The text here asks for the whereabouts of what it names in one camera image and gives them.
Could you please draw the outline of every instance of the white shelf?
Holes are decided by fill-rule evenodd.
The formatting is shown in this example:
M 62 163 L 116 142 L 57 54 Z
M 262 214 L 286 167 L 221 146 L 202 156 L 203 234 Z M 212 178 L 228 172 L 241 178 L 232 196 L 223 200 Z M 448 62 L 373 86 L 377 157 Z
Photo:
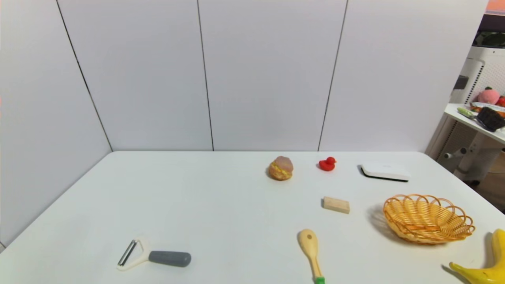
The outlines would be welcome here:
M 457 120 L 458 122 L 461 122 L 478 132 L 491 137 L 495 139 L 496 141 L 505 144 L 505 132 L 502 132 L 500 129 L 498 129 L 496 132 L 489 132 L 482 128 L 475 120 L 471 120 L 462 114 L 458 112 L 458 108 L 465 108 L 469 110 L 469 106 L 463 105 L 463 104 L 448 104 L 447 107 L 445 107 L 444 113 L 450 116 L 451 118 Z

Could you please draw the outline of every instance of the black brush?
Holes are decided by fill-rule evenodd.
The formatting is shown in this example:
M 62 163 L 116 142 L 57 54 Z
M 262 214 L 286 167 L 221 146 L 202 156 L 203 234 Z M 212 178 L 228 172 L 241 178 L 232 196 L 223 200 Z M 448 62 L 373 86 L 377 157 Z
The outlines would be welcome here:
M 482 125 L 482 128 L 491 132 L 505 127 L 505 119 L 497 111 L 488 107 L 482 108 L 475 119 Z
M 482 108 L 477 116 L 464 108 L 458 108 L 458 112 L 470 119 L 475 119 L 482 128 L 491 132 L 505 127 L 505 119 L 498 112 L 488 107 Z

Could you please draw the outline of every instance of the white wall panel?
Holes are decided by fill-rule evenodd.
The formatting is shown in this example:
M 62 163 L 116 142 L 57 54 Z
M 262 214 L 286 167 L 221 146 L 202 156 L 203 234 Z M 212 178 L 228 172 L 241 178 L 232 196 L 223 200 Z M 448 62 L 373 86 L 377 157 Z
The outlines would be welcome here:
M 54 0 L 2 2 L 0 241 L 111 151 Z
M 215 150 L 317 150 L 345 0 L 200 0 Z
M 349 0 L 322 151 L 421 151 L 487 0 Z
M 196 0 L 59 0 L 114 150 L 211 150 Z

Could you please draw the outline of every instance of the gray handle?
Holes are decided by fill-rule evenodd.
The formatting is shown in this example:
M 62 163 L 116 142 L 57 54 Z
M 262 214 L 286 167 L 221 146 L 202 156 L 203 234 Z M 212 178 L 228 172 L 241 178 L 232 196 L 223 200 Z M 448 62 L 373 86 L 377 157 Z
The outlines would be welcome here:
M 149 261 L 172 266 L 186 267 L 191 262 L 191 255 L 183 252 L 152 251 Z

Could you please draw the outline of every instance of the wicker basket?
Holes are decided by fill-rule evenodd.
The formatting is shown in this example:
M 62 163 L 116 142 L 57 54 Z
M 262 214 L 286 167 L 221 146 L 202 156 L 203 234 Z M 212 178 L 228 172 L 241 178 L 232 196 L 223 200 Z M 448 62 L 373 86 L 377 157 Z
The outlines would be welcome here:
M 396 195 L 384 203 L 387 224 L 402 239 L 418 244 L 464 240 L 473 220 L 449 200 L 431 195 Z

